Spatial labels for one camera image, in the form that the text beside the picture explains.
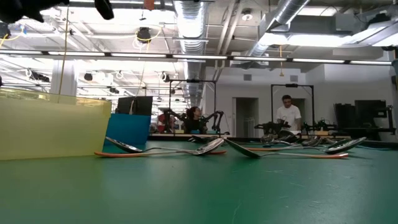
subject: green table surface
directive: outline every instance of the green table surface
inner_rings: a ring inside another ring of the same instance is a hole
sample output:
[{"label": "green table surface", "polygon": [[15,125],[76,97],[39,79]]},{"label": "green table surface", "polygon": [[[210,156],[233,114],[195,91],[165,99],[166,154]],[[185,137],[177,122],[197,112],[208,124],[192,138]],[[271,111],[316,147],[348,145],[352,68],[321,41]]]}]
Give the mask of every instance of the green table surface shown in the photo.
[{"label": "green table surface", "polygon": [[326,160],[224,149],[0,161],[0,223],[398,223],[397,151],[356,148]]}]

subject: yellow plastic container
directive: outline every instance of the yellow plastic container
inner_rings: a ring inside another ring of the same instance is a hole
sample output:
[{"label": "yellow plastic container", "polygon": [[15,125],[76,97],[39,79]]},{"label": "yellow plastic container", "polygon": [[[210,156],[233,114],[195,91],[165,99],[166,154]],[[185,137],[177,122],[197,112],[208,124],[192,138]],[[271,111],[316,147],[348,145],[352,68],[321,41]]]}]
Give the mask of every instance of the yellow plastic container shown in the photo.
[{"label": "yellow plastic container", "polygon": [[102,151],[111,103],[0,88],[0,160]]}]

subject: exposed ductwork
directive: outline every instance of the exposed ductwork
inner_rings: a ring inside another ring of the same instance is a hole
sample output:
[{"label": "exposed ductwork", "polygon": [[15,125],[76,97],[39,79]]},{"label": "exposed ductwork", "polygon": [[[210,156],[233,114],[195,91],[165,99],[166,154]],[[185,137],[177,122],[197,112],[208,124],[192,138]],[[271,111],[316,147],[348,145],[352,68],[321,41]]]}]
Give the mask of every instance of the exposed ductwork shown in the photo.
[{"label": "exposed ductwork", "polygon": [[270,15],[264,16],[262,21],[262,25],[264,25],[264,27],[260,27],[263,34],[259,38],[259,41],[255,43],[252,49],[246,54],[246,56],[262,56],[269,47],[269,36],[267,36],[267,32],[277,26],[292,22],[294,17],[309,2],[310,0],[280,0],[277,9],[272,11]]},{"label": "exposed ductwork", "polygon": [[[178,15],[177,26],[180,37],[196,40],[182,40],[180,42],[185,54],[204,54],[205,42],[197,40],[204,38],[207,3],[193,1],[175,1],[175,11]],[[205,79],[203,63],[184,62],[184,73],[186,79]],[[189,84],[187,92],[190,95],[191,105],[200,103],[203,85]]]}]

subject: ceiling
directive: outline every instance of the ceiling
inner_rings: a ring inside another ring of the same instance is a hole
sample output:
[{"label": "ceiling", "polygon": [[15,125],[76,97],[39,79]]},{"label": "ceiling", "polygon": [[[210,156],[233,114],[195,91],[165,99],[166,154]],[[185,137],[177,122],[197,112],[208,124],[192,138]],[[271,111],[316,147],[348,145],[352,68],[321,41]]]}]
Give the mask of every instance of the ceiling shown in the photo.
[{"label": "ceiling", "polygon": [[[206,54],[214,54],[220,40],[223,29],[222,21],[225,9],[230,0],[216,0],[208,8],[207,21],[207,45]],[[244,52],[249,50],[256,42],[257,27],[262,15],[275,9],[278,0],[242,0],[243,8],[252,10],[253,18],[250,21],[238,19],[237,27],[234,31],[234,39],[228,47],[227,54],[231,52]],[[311,1],[301,12],[301,15],[332,16],[336,10],[346,12],[367,11],[375,7],[391,4],[391,1],[372,1],[372,0],[352,0],[352,1]],[[20,38],[5,42],[2,49],[19,50],[64,50],[65,28],[66,28],[66,7],[56,7],[41,12],[45,17],[45,23],[39,23],[32,19],[23,18],[17,24],[11,24],[11,37],[16,37],[21,33],[20,26],[23,25],[26,34]],[[67,49],[71,51],[104,51],[104,52],[149,52],[149,53],[173,53],[180,54],[181,48],[178,40],[177,20],[174,12],[170,11],[147,11],[140,9],[114,9],[115,18],[106,21],[98,14],[95,8],[70,7],[68,20]],[[157,36],[149,45],[141,45],[135,38],[136,32],[140,27],[149,27],[151,36]],[[269,48],[266,52],[270,56],[279,57],[280,49]],[[356,59],[377,59],[381,57],[382,50],[379,48],[362,47],[360,49],[333,49],[328,47],[297,47],[293,45],[282,46],[282,56],[284,57],[303,57],[303,58],[350,58]],[[115,85],[139,86],[161,86],[168,87],[159,79],[159,75],[166,73],[173,78],[184,79],[182,62],[131,62],[131,61],[106,61],[106,60],[78,60],[80,67],[79,82],[89,84],[104,84],[112,82]],[[0,58],[0,74],[4,83],[35,83],[29,80],[25,69],[43,73],[51,78],[52,60],[42,58]],[[207,66],[213,66],[213,62],[208,62]],[[307,63],[286,63],[284,68],[295,68],[306,72],[313,68],[314,64]],[[280,63],[270,63],[269,70],[280,68]],[[87,82],[84,79],[85,73],[101,73],[112,76],[111,79],[102,79]],[[125,95],[135,95],[137,92],[129,91]],[[80,95],[114,95],[108,90],[79,90]],[[167,95],[168,90],[147,91],[148,95]],[[176,92],[176,96],[183,96],[181,90]]]}]

